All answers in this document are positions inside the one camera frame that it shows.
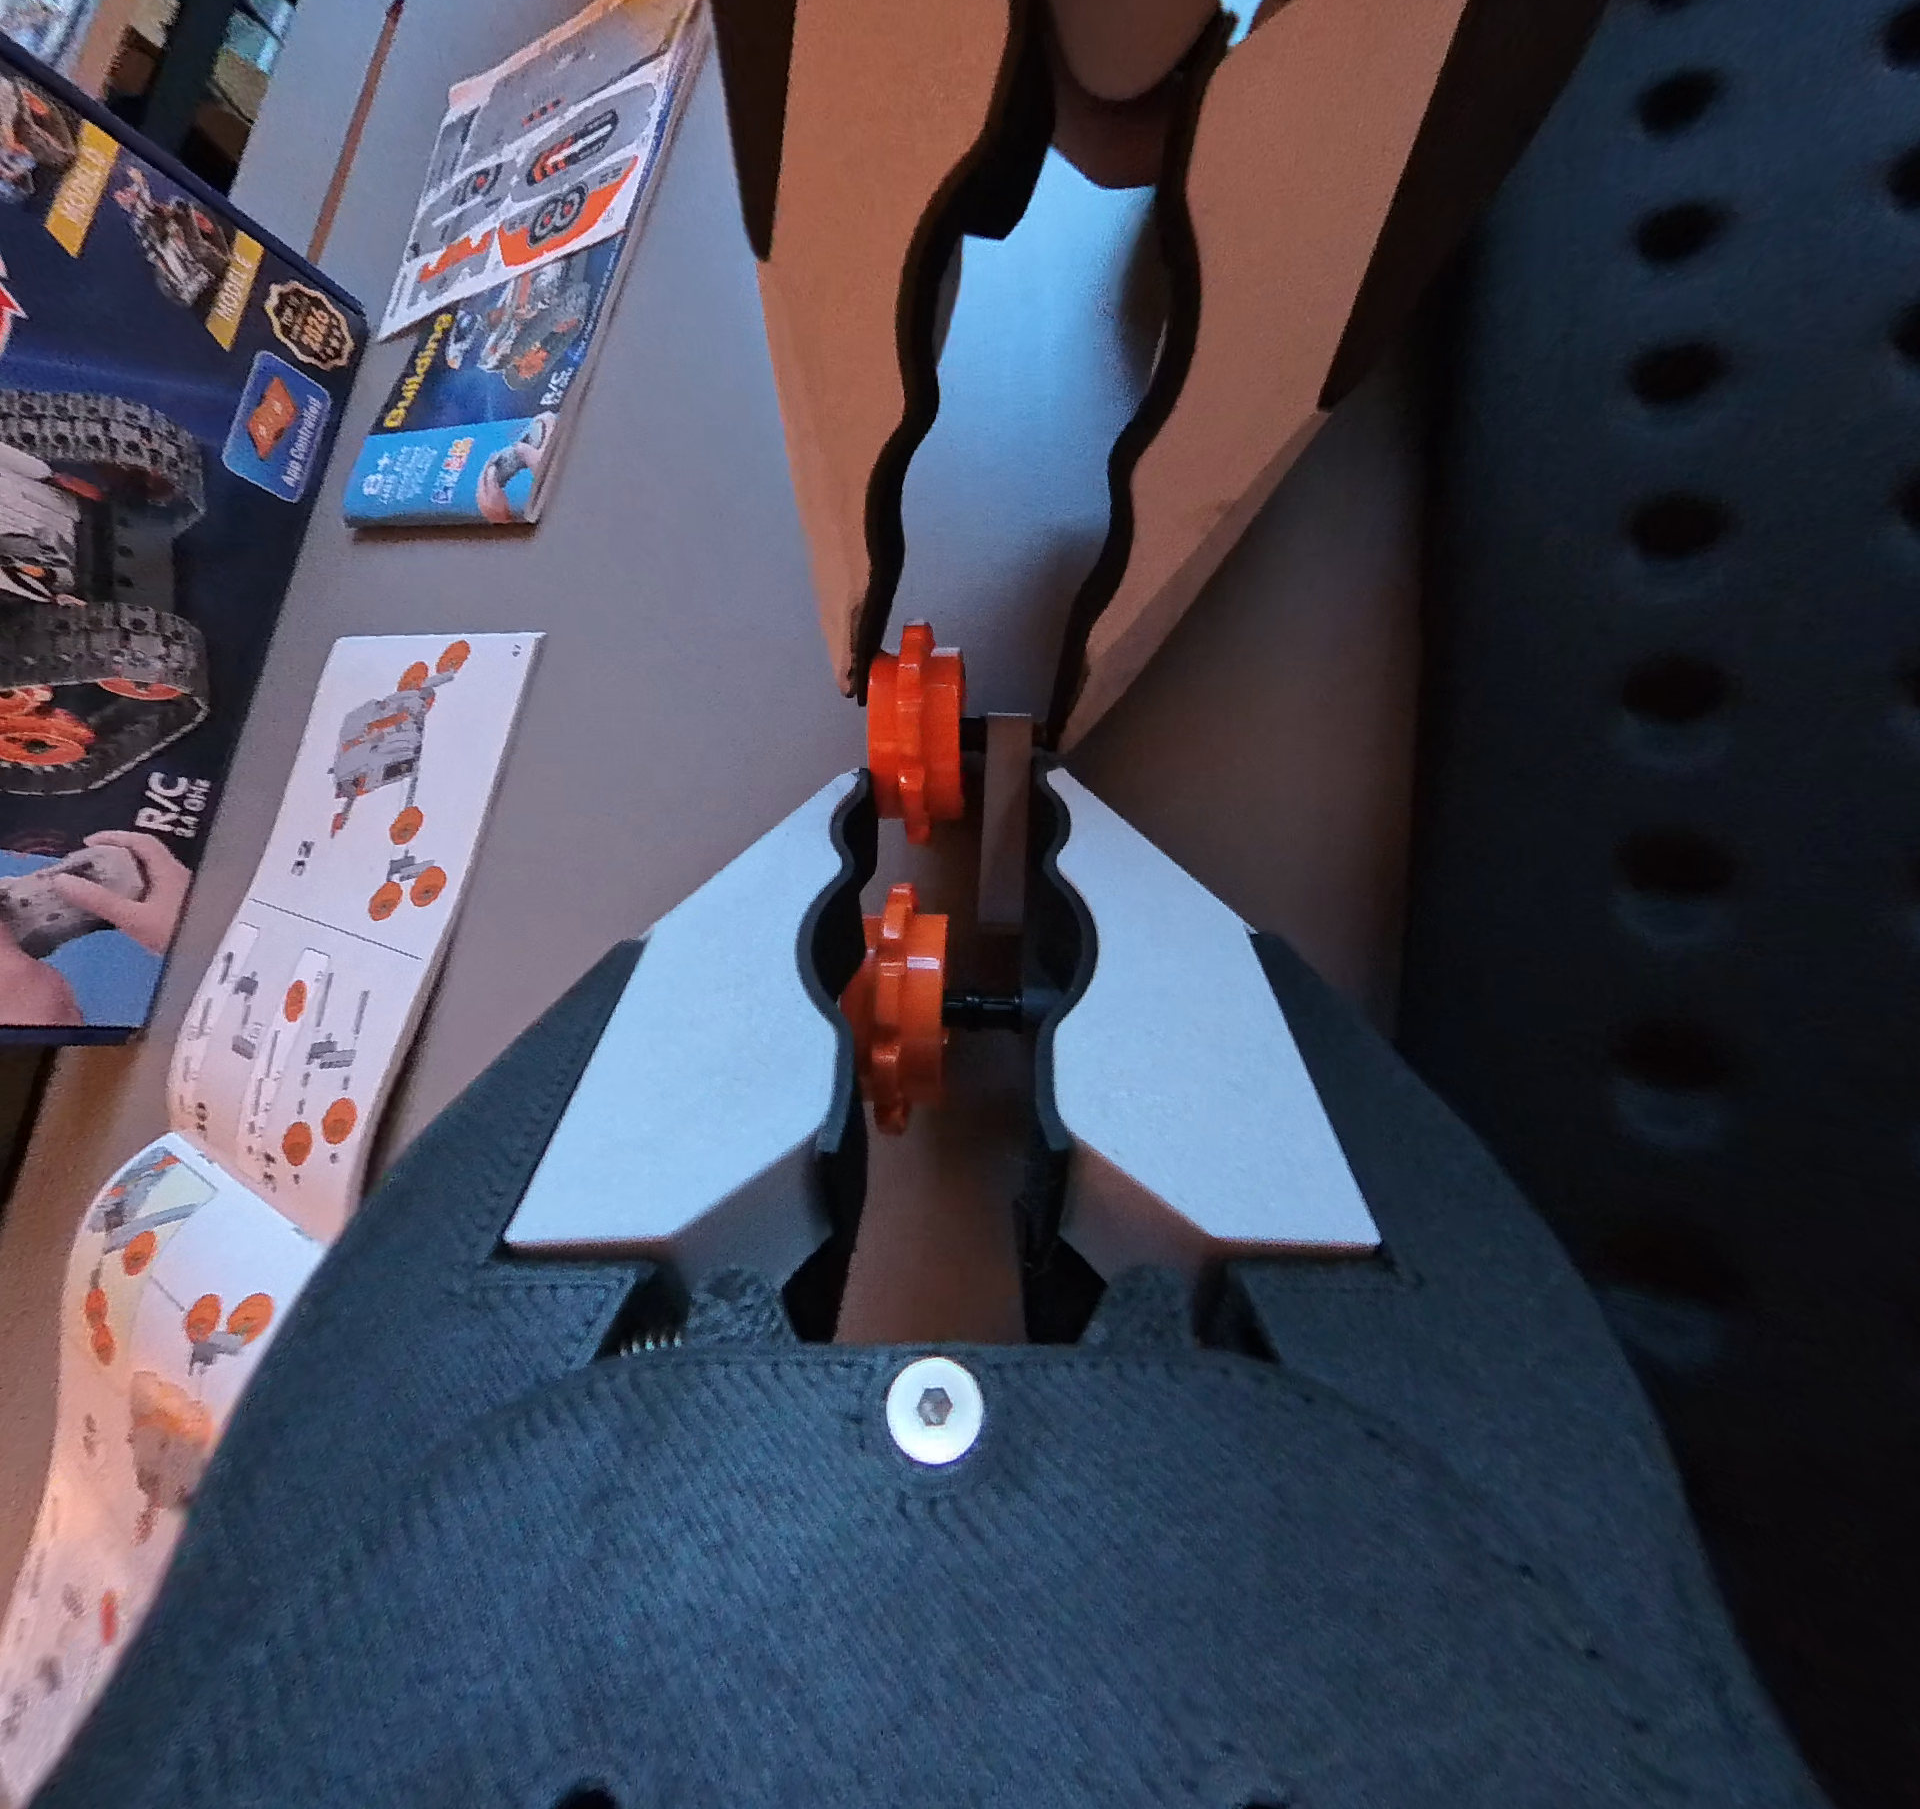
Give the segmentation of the white open instruction booklet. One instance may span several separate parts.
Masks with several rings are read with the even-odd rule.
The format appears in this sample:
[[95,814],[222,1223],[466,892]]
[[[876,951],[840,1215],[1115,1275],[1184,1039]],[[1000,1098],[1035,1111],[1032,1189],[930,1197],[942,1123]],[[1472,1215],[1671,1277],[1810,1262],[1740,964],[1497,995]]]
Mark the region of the white open instruction booklet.
[[249,889],[180,1019],[169,1131],[95,1193],[4,1620],[22,1804],[126,1650],[234,1404],[365,1188],[539,636],[348,637]]

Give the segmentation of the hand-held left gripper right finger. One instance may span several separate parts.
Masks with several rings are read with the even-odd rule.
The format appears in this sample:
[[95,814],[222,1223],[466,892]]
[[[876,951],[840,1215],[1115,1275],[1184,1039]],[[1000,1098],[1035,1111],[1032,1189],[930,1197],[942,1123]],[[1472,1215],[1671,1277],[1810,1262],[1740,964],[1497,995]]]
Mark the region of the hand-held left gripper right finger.
[[1159,1266],[1344,1258],[1378,1226],[1254,934],[1080,785],[1032,772],[1026,1015],[1037,1154],[1020,1198],[1035,1343]]

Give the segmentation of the blue cover instruction booklet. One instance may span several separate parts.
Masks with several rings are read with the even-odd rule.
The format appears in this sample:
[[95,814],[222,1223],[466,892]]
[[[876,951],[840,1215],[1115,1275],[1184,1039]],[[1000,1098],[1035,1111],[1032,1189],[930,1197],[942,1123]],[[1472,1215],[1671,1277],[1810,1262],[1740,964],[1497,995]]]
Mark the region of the blue cover instruction booklet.
[[348,525],[538,524],[706,40],[705,0],[593,0],[447,92]]

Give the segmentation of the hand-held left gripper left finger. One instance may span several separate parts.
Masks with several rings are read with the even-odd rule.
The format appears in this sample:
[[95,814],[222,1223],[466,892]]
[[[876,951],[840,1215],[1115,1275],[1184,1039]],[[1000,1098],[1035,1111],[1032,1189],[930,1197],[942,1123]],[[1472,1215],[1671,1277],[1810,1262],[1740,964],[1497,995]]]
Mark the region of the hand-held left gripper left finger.
[[513,1250],[639,1257],[686,1287],[753,1270],[805,1341],[833,1335],[866,1141],[835,996],[872,873],[872,779],[845,772],[645,931]]

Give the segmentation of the grey desk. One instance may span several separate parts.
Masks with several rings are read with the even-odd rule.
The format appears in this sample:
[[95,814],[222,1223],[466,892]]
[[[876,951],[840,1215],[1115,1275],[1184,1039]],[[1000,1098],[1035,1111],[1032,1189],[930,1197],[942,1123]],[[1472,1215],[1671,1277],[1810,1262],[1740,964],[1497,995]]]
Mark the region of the grey desk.
[[[323,266],[377,309],[450,82],[588,0],[404,0]],[[389,0],[300,0],[235,197],[309,237]],[[965,255],[940,413],[906,486],[900,606],[991,711],[1037,705],[1106,515],[1157,312],[1147,197],[1051,158]],[[1404,352],[1340,407],[1073,775],[1384,1026],[1401,980],[1418,676],[1420,404]],[[835,691],[705,68],[533,532],[365,536],[330,471],[150,1034],[40,1066],[4,1156],[4,1380],[45,1382],[79,1204],[164,1125],[173,1029],[238,908],[316,676],[348,633],[539,628],[466,906],[385,1119],[407,1147],[611,941],[838,768]]]

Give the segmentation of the orange wheeled grey toy assembly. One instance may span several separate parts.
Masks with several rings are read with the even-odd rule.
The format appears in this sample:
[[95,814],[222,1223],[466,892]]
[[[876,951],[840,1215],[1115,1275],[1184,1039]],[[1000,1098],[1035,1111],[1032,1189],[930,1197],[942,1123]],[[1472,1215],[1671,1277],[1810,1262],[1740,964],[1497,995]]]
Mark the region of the orange wheeled grey toy assembly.
[[[968,716],[957,645],[935,643],[926,622],[904,626],[866,678],[866,768],[877,814],[908,845],[940,825],[978,825],[973,929],[1000,972],[1028,929],[1033,870],[1033,722]],[[949,977],[950,921],[927,910],[908,882],[861,923],[865,956],[841,992],[861,1101],[879,1134],[898,1138],[910,1114],[942,1096],[953,1032],[1024,1032],[1040,1019],[1035,990],[961,987]]]

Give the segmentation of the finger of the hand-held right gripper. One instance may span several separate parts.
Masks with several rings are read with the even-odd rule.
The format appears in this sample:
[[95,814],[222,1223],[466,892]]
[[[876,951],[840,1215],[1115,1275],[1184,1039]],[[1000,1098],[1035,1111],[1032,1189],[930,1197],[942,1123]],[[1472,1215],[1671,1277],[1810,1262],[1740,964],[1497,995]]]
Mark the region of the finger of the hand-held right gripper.
[[1009,125],[1032,0],[796,0],[758,264],[798,520],[835,685],[866,695],[933,422],[935,303]]
[[1108,534],[1049,716],[1076,747],[1325,421],[1324,387],[1469,0],[1284,0],[1186,104],[1169,310],[1106,464]]

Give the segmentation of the blue printed toy box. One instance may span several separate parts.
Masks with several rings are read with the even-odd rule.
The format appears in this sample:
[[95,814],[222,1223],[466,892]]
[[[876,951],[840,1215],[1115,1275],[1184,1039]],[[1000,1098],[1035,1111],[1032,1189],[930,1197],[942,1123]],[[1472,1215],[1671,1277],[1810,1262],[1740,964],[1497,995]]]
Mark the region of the blue printed toy box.
[[368,330],[4,44],[4,1043],[143,1027]]

